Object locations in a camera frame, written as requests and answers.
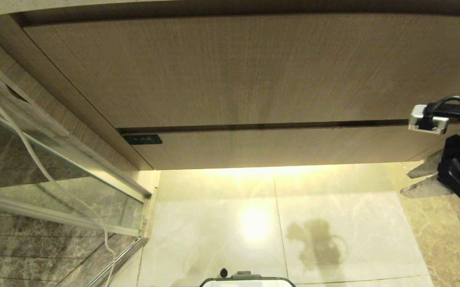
wooden cabinet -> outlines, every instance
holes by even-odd
[[[160,133],[161,145],[135,145],[156,169],[335,165],[421,160],[444,136],[406,126]]]
[[[290,14],[24,30],[117,128],[406,119],[460,94],[460,18]]]
[[[160,145],[120,151],[155,169],[419,160],[456,132],[399,124],[416,104],[460,95],[460,17],[151,18],[147,10],[146,18],[97,20],[126,17],[114,7],[26,13],[32,25],[13,32],[6,18],[0,42],[71,110],[92,108],[82,116],[99,134],[107,126],[158,134]],[[82,14],[95,21],[75,22]],[[48,15],[67,22],[48,24]],[[20,46],[8,40],[18,34]]]

glass shower door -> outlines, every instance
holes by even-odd
[[[107,180],[101,180],[93,172],[82,169],[47,147],[62,143],[44,136],[42,142],[29,138],[51,176],[67,191],[97,211],[108,226],[108,231],[139,235],[143,217],[140,196],[132,197],[129,193],[124,193],[115,185],[110,185]],[[60,223],[97,228],[93,220],[89,219],[94,218],[91,211],[47,181],[20,138],[2,121],[0,209]]]

